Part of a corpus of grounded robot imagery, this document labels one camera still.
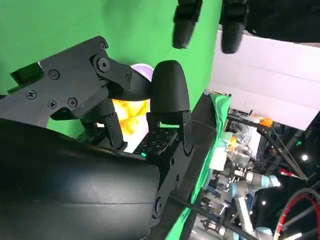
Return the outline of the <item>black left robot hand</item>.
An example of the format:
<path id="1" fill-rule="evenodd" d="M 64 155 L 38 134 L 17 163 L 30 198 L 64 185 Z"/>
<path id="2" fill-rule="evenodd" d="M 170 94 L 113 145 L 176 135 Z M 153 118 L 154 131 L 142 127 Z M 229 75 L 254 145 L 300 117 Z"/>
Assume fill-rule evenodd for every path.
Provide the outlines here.
<path id="1" fill-rule="evenodd" d="M 172 45 L 185 49 L 198 22 L 203 2 L 201 0 L 179 0 L 174 13 Z M 221 50 L 224 54 L 238 51 L 249 14 L 248 0 L 223 0 L 219 24 L 222 26 Z"/>

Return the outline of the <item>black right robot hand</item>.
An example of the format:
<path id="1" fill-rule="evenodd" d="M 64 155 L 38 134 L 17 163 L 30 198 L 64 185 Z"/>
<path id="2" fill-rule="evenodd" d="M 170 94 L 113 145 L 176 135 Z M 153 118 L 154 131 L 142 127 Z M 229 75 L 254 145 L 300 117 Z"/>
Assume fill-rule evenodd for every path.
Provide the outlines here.
<path id="1" fill-rule="evenodd" d="M 141 240 L 194 154 L 176 60 L 148 80 L 96 36 L 11 75 L 0 98 L 0 237 Z"/>

